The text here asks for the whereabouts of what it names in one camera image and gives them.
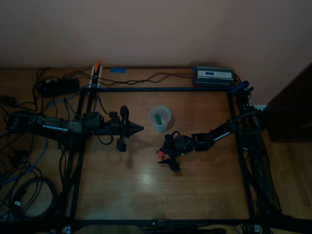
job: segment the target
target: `green object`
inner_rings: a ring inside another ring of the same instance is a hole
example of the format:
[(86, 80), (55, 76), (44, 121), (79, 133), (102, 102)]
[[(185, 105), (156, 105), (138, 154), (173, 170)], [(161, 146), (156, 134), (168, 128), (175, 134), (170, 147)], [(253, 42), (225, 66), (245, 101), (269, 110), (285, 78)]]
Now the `green object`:
[(156, 114), (156, 115), (154, 115), (154, 117), (155, 117), (155, 119), (156, 119), (156, 123), (157, 123), (158, 125), (162, 125), (160, 115), (159, 115), (159, 114)]

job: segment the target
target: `beige wall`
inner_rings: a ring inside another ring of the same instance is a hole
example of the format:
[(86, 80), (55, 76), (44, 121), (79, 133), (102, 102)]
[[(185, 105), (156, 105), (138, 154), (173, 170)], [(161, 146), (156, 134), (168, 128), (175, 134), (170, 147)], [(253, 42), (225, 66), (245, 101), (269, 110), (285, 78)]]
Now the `beige wall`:
[(266, 104), (312, 59), (312, 0), (11, 0), (0, 67), (233, 67)]

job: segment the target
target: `translucent plastic cup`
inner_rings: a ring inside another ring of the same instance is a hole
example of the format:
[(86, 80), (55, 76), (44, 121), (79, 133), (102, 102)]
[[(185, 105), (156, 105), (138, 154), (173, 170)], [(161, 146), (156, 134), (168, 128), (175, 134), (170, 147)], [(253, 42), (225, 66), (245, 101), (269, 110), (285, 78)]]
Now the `translucent plastic cup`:
[[(158, 125), (155, 115), (159, 114), (162, 125)], [(153, 129), (157, 133), (162, 133), (167, 129), (168, 123), (171, 119), (171, 112), (165, 106), (155, 106), (148, 113), (148, 119), (150, 120)]]

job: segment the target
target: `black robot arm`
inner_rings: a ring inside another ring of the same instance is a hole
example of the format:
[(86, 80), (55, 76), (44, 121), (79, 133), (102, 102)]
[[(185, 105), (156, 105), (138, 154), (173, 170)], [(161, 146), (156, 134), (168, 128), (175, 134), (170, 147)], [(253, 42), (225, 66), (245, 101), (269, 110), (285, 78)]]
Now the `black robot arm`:
[[(162, 148), (158, 151), (161, 154), (168, 154), (170, 158), (162, 160), (159, 164), (168, 164), (170, 169), (174, 172), (180, 171), (180, 165), (176, 158), (185, 155), (192, 151), (207, 151), (214, 146), (215, 142), (222, 138), (234, 133), (235, 131), (242, 131), (237, 121), (243, 116), (251, 115), (257, 116), (259, 111), (250, 111), (238, 116), (235, 119), (229, 119), (226, 123), (220, 125), (209, 133), (192, 134), (191, 137), (180, 135), (178, 131), (173, 132), (171, 135), (165, 135), (165, 142)], [(258, 133), (262, 129), (252, 129), (248, 134)]]
[(144, 127), (129, 121), (129, 111), (126, 106), (120, 109), (121, 120), (117, 112), (110, 112), (111, 120), (104, 122), (104, 117), (99, 112), (87, 113), (81, 119), (70, 121), (61, 118), (47, 117), (27, 111), (9, 114), (6, 129), (10, 133), (32, 133), (39, 136), (61, 142), (67, 149), (79, 146), (79, 139), (89, 138), (92, 133), (98, 137), (101, 135), (120, 136), (117, 140), (117, 148), (121, 152), (126, 151), (125, 137), (142, 131)]

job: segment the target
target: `black metal frame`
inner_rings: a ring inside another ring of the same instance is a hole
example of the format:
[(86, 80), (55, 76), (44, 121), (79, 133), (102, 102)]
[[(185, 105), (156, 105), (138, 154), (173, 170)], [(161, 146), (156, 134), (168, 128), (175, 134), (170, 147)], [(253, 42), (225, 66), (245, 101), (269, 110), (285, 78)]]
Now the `black metal frame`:
[[(107, 88), (107, 89), (99, 89), (96, 87), (86, 88), (86, 90), (90, 89), (90, 95), (88, 99), (87, 105), (87, 113), (91, 111), (92, 107), (92, 100), (94, 99), (97, 92), (203, 92), (203, 91), (221, 91), (227, 92), (227, 89), (224, 88)], [(84, 101), (85, 94), (87, 92), (80, 93), (79, 97), (79, 104), (77, 113), (81, 115), (82, 105)], [(234, 101), (233, 97), (227, 92), (227, 98), (231, 113), (231, 118), (236, 117), (235, 109), (234, 109)], [(241, 173), (244, 182), (244, 189), (245, 189), (245, 196), (248, 206), (248, 211), (250, 215), (250, 219), (197, 219), (197, 220), (76, 220), (73, 222), (74, 225), (78, 226), (86, 226), (86, 225), (139, 225), (145, 227), (174, 227), (174, 226), (197, 226), (197, 225), (212, 225), (212, 224), (224, 224), (224, 225), (231, 225), (236, 226), (241, 223), (253, 224), (253, 225), (260, 225), (269, 228), (277, 228), (282, 230), (288, 230), (293, 232), (301, 232), (305, 233), (311, 230), (312, 221), (305, 220), (305, 219), (295, 219), (291, 218), (290, 216), (280, 215), (276, 216), (274, 214), (268, 214), (266, 217), (259, 217), (256, 216), (254, 211), (254, 203), (251, 194), (250, 188), (250, 178), (248, 168), (245, 162), (245, 158), (243, 155), (243, 147), (242, 147), (242, 139), (239, 132), (235, 133), (236, 139), (236, 146), (238, 152), (238, 160), (241, 168)], [(72, 164), (73, 164), (74, 153), (70, 152), (69, 154), (69, 163), (66, 169), (66, 176), (65, 179), (69, 180), (69, 176), (71, 174)], [(83, 152), (79, 153), (78, 158), (78, 169), (79, 177), (76, 183), (74, 184), (74, 192), (72, 196), (72, 203), (70, 209), (70, 218), (71, 220), (75, 219), (75, 212), (77, 207), (77, 200), (78, 200), (78, 191), (79, 191), (79, 183), (80, 183), (80, 176), (82, 170), (82, 163), (83, 163)]]
[[(80, 92), (79, 103), (77, 108), (77, 114), (81, 115), (82, 106), (84, 102), (85, 95), (89, 92), (88, 105), (86, 113), (91, 111), (93, 99), (95, 98), (97, 92), (202, 92), (202, 91), (222, 91), (226, 92), (228, 89), (224, 88), (105, 88), (100, 89), (97, 87), (89, 87), (83, 88)], [(234, 109), (234, 101), (233, 97), (227, 92), (228, 103), (231, 113), (231, 118), (236, 117), (235, 109)], [(175, 227), (197, 227), (198, 225), (229, 225), (229, 226), (237, 226), (239, 224), (245, 223), (250, 224), (250, 227), (254, 227), (254, 225), (259, 225), (265, 228), (277, 228), (282, 230), (288, 230), (299, 233), (308, 233), (312, 230), (312, 220), (307, 219), (296, 219), (291, 218), (290, 216), (286, 216), (283, 214), (267, 214), (266, 216), (258, 216), (254, 211), (254, 203), (251, 194), (250, 188), (250, 176), (249, 171), (245, 162), (245, 158), (243, 155), (243, 147), (242, 147), (242, 139), (240, 133), (235, 133), (236, 146), (238, 152), (238, 161), (241, 168), (242, 178), (244, 182), (245, 196), (247, 201), (247, 206), (249, 210), (249, 219), (169, 219), (169, 220), (75, 220), (75, 213), (77, 208), (78, 201), (78, 192), (79, 192), (79, 184), (80, 177), (82, 171), (82, 164), (84, 158), (84, 150), (86, 145), (86, 140), (83, 139), (79, 143), (82, 147), (79, 151), (70, 151), (68, 164), (66, 168), (66, 175), (64, 176), (64, 184), (67, 186), (66, 189), (63, 187), (63, 191), (59, 196), (59, 204), (63, 204), (64, 199), (67, 197), (70, 188), (73, 187), (73, 195), (70, 207), (69, 217), (67, 218), (55, 218), (55, 220), (33, 220), (33, 221), (25, 221), (20, 224), (23, 226), (23, 232), (27, 230), (27, 233), (39, 232), (57, 228), (63, 228), (65, 226), (70, 226), (72, 231), (77, 230), (83, 226), (88, 225), (138, 225), (150, 228), (175, 228)], [(74, 162), (75, 153), (79, 153), (77, 167), (75, 172), (71, 177), (71, 171)], [(65, 213), (65, 207), (61, 209), (61, 212)]]

